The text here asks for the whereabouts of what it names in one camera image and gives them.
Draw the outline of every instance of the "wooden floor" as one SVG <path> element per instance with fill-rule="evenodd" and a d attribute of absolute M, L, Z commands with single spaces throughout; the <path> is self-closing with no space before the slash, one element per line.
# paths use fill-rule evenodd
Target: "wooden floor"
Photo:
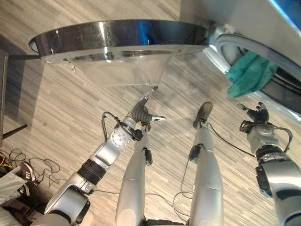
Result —
<path fill-rule="evenodd" d="M 29 40 L 50 29 L 96 20 L 178 20 L 181 3 L 179 0 L 3 0 L 1 4 L 4 48 L 10 53 L 32 54 Z M 101 113 L 110 111 L 122 118 L 145 90 L 142 87 L 101 88 L 85 75 L 72 73 L 69 65 L 46 64 L 39 60 L 27 61 L 21 69 L 18 65 L 12 64 L 15 73 L 8 77 L 6 119 L 27 123 L 29 127 L 6 139 L 2 149 L 20 148 L 29 157 L 57 161 L 61 166 L 58 178 L 68 178 L 103 142 Z M 249 150 L 246 135 L 238 130 L 247 117 L 235 104 L 255 107 L 260 94 L 229 99 L 229 87 L 230 82 L 203 54 L 178 56 L 170 62 L 158 91 L 147 104 L 151 113 L 163 115 L 167 121 L 153 122 L 149 133 L 154 163 L 146 169 L 146 192 L 161 194 L 169 201 L 179 192 L 195 134 L 192 122 L 205 101 L 214 104 L 209 120 L 215 129 L 230 142 Z M 276 110 L 270 115 L 272 123 L 292 130 L 294 139 L 289 155 L 301 165 L 300 123 L 293 123 Z M 113 126 L 114 122 L 109 119 L 108 129 Z M 287 138 L 285 134 L 280 135 L 285 145 Z M 122 153 L 99 189 L 119 191 L 133 147 L 131 143 Z M 224 186 L 224 225 L 277 225 L 272 200 L 259 193 L 255 159 L 217 136 L 214 136 L 214 147 Z M 42 166 L 37 162 L 35 167 L 38 171 Z M 195 165 L 189 164 L 185 190 L 192 190 L 195 171 Z M 40 186 L 48 189 L 48 181 Z M 49 192 L 55 192 L 58 187 L 52 186 Z M 90 198 L 94 225 L 114 225 L 117 199 L 115 194 L 103 193 L 95 193 Z M 190 201 L 179 197 L 176 206 L 189 213 Z M 145 216 L 180 221 L 172 208 L 155 196 L 146 197 Z"/>

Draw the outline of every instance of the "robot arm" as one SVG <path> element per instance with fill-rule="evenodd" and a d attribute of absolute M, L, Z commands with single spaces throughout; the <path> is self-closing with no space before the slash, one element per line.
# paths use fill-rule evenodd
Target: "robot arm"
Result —
<path fill-rule="evenodd" d="M 130 140 L 141 140 L 142 132 L 135 130 L 136 123 L 147 123 L 151 120 L 165 120 L 162 116 L 148 113 L 144 106 L 149 96 L 158 87 L 146 93 L 127 114 L 123 121 L 119 121 L 109 139 L 102 143 L 89 159 L 74 172 L 63 186 L 48 202 L 45 215 L 36 220 L 33 226 L 78 225 L 87 213 L 92 195 L 98 182 L 114 164 L 120 153 Z"/>
<path fill-rule="evenodd" d="M 283 150 L 274 133 L 278 127 L 268 123 L 269 113 L 263 103 L 257 111 L 244 105 L 238 107 L 246 111 L 254 120 L 243 121 L 240 131 L 247 133 L 251 152 L 258 161 L 256 167 L 260 192 L 275 202 L 276 215 L 281 226 L 301 225 L 301 170 Z"/>

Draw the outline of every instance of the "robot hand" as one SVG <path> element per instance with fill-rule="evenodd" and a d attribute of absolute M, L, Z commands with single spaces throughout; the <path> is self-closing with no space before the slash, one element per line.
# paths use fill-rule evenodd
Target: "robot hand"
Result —
<path fill-rule="evenodd" d="M 163 116 L 149 114 L 147 108 L 145 107 L 146 102 L 148 101 L 150 95 L 158 89 L 158 86 L 153 87 L 149 92 L 147 92 L 144 97 L 142 97 L 136 105 L 129 112 L 128 116 L 133 118 L 135 122 L 150 122 L 150 121 L 164 121 L 166 120 Z"/>
<path fill-rule="evenodd" d="M 269 112 L 266 106 L 259 102 L 258 106 L 256 106 L 256 110 L 251 110 L 250 108 L 246 107 L 242 104 L 237 104 L 239 109 L 246 111 L 247 115 L 254 121 L 254 122 L 264 122 L 267 123 L 269 121 Z"/>

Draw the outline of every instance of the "green cloth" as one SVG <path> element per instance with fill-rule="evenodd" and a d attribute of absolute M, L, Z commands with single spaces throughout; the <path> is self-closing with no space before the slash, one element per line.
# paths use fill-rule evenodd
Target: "green cloth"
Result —
<path fill-rule="evenodd" d="M 248 51 L 227 73 L 233 83 L 228 91 L 231 98 L 241 97 L 260 90 L 277 70 L 277 65 Z"/>

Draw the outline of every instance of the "wire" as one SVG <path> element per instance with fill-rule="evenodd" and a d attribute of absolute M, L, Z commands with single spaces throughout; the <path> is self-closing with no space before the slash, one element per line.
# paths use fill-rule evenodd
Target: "wire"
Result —
<path fill-rule="evenodd" d="M 95 191 L 96 191 L 96 192 L 109 193 L 109 194 L 120 194 L 119 192 L 110 192 L 110 191 L 104 191 L 104 190 L 95 190 Z M 177 209 L 174 207 L 174 205 L 173 205 L 171 202 L 169 202 L 164 196 L 162 196 L 162 195 L 160 195 L 160 194 L 155 194 L 155 193 L 145 193 L 145 195 L 155 195 L 155 196 L 158 196 L 158 197 L 160 197 L 161 199 L 163 199 L 170 207 L 172 207 L 172 208 L 174 209 L 174 212 L 175 212 L 176 214 L 179 213 L 179 214 L 182 214 L 182 215 L 184 215 L 184 216 L 189 217 L 188 214 L 182 213 L 182 212 L 180 212 L 179 210 L 177 210 Z"/>
<path fill-rule="evenodd" d="M 4 160 L 5 160 L 5 155 L 2 155 L 3 159 L 2 159 L 2 162 L 0 164 L 0 166 L 3 164 Z"/>
<path fill-rule="evenodd" d="M 248 155 L 250 155 L 250 156 L 252 156 L 252 157 L 255 157 L 254 155 L 252 155 L 252 154 L 250 154 L 249 152 L 246 152 L 246 151 L 244 151 L 243 149 L 241 149 L 241 148 L 235 146 L 234 144 L 230 143 L 230 142 L 227 141 L 225 138 L 223 138 L 221 135 L 219 135 L 219 134 L 215 131 L 215 129 L 213 128 L 213 126 L 212 126 L 209 122 L 207 122 L 207 125 L 209 125 L 209 126 L 211 127 L 212 131 L 213 131 L 220 139 L 222 139 L 224 142 L 226 142 L 226 143 L 229 144 L 230 146 L 232 146 L 232 147 L 234 147 L 234 148 L 240 150 L 241 152 L 243 152 L 243 153 L 245 153 L 245 154 L 248 154 Z"/>
<path fill-rule="evenodd" d="M 284 149 L 284 153 L 287 153 L 287 151 L 290 149 L 290 144 L 292 142 L 292 139 L 293 139 L 293 133 L 287 129 L 287 128 L 282 128 L 282 127 L 276 127 L 275 129 L 278 129 L 278 130 L 284 130 L 285 132 L 287 132 L 288 134 L 288 142 L 287 142 L 287 145 Z"/>
<path fill-rule="evenodd" d="M 102 129 L 103 129 L 103 136 L 104 136 L 104 141 L 106 142 L 108 140 L 108 134 L 107 134 L 107 129 L 105 126 L 105 118 L 107 117 L 106 114 L 110 115 L 113 117 L 113 119 L 117 122 L 117 124 L 130 136 L 133 136 L 132 133 L 130 133 L 121 123 L 120 120 L 118 119 L 118 117 L 116 117 L 115 115 L 113 115 L 111 112 L 104 112 L 102 114 Z"/>
<path fill-rule="evenodd" d="M 13 164 L 15 165 L 15 167 L 17 167 L 19 162 L 28 161 L 30 167 L 32 168 L 33 174 L 36 177 L 35 182 L 37 184 L 41 183 L 45 178 L 48 178 L 48 187 L 50 188 L 50 186 L 53 183 L 59 184 L 60 180 L 65 180 L 65 179 L 57 179 L 53 175 L 58 173 L 61 170 L 61 167 L 57 162 L 51 159 L 42 159 L 38 157 L 27 158 L 26 154 L 24 154 L 22 150 L 19 148 L 13 149 L 10 153 L 7 153 L 2 150 L 0 150 L 0 152 L 2 152 L 1 153 L 2 155 L 4 155 L 3 153 L 5 153 L 8 156 L 7 160 L 9 160 L 10 163 L 5 166 L 9 168 L 12 168 Z M 41 173 L 37 173 L 37 171 L 34 169 L 33 167 L 33 165 L 35 165 L 34 161 L 42 161 L 46 165 L 46 167 L 42 170 Z"/>
<path fill-rule="evenodd" d="M 185 198 L 187 198 L 187 199 L 192 199 L 191 197 L 188 197 L 188 196 L 184 195 L 184 193 L 189 193 L 189 192 L 183 192 L 183 184 L 184 184 L 184 179 L 185 179 L 185 175 L 186 175 L 188 163 L 189 163 L 189 158 L 187 158 L 187 162 L 186 162 L 186 166 L 185 166 L 184 175 L 183 175 L 182 181 L 181 181 L 181 187 L 180 187 L 180 190 L 181 190 L 181 194 L 182 194 Z"/>

